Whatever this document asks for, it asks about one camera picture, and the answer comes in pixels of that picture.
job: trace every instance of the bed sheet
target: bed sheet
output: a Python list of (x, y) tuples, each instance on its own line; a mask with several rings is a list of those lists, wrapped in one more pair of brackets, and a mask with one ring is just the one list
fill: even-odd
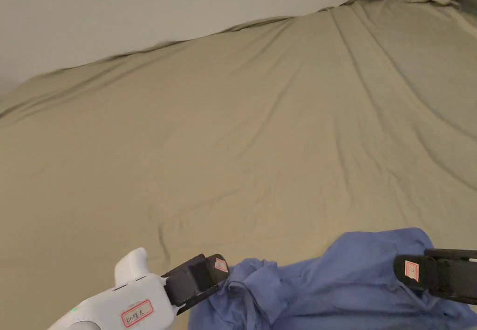
[(27, 81), (0, 104), (2, 325), (47, 328), (137, 247), (158, 274), (355, 230), (477, 249), (476, 70), (476, 16), (355, 0)]

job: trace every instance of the mattress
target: mattress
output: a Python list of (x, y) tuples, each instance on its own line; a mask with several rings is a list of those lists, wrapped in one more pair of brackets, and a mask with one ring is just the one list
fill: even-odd
[(157, 274), (356, 230), (477, 249), (476, 68), (453, 1), (354, 0), (27, 81), (0, 104), (3, 327), (47, 328), (138, 247)]

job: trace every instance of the blue cloth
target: blue cloth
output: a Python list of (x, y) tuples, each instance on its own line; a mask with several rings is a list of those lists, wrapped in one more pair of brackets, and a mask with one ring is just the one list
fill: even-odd
[(343, 234), (319, 258), (290, 266), (245, 259), (192, 308), (190, 330), (466, 329), (465, 304), (416, 296), (393, 271), (398, 254), (432, 248), (420, 229)]

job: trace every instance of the bed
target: bed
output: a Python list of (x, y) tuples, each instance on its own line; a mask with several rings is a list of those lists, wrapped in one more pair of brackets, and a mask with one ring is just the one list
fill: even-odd
[(454, 0), (353, 0), (28, 80), (0, 104), (2, 325), (47, 328), (138, 247), (157, 274), (352, 230), (477, 249), (476, 70)]

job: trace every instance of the bedding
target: bedding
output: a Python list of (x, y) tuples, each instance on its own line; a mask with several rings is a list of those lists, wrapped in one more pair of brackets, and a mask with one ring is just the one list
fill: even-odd
[(357, 230), (477, 249), (476, 68), (476, 16), (354, 0), (28, 80), (0, 102), (3, 327), (47, 328), (138, 247), (157, 274)]

